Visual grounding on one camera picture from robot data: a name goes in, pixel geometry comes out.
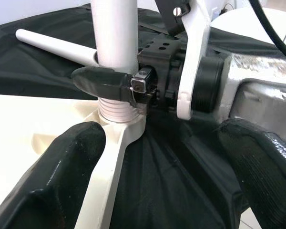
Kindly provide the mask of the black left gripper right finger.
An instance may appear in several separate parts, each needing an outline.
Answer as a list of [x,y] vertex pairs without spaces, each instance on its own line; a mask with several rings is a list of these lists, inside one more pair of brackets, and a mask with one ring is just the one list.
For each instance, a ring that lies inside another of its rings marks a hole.
[[286,229],[286,142],[243,119],[218,129],[220,143],[263,229]]

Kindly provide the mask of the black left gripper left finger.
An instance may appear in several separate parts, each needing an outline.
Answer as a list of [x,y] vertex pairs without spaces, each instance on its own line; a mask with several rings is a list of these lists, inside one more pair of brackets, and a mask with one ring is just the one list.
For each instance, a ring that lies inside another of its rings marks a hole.
[[106,143],[97,122],[55,138],[0,205],[0,229],[72,229]]

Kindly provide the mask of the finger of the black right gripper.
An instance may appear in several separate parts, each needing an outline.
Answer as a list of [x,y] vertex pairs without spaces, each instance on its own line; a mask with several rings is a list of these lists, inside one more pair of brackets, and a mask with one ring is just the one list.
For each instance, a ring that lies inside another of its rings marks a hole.
[[74,85],[81,91],[95,97],[129,102],[133,105],[131,74],[113,69],[85,66],[72,72]]

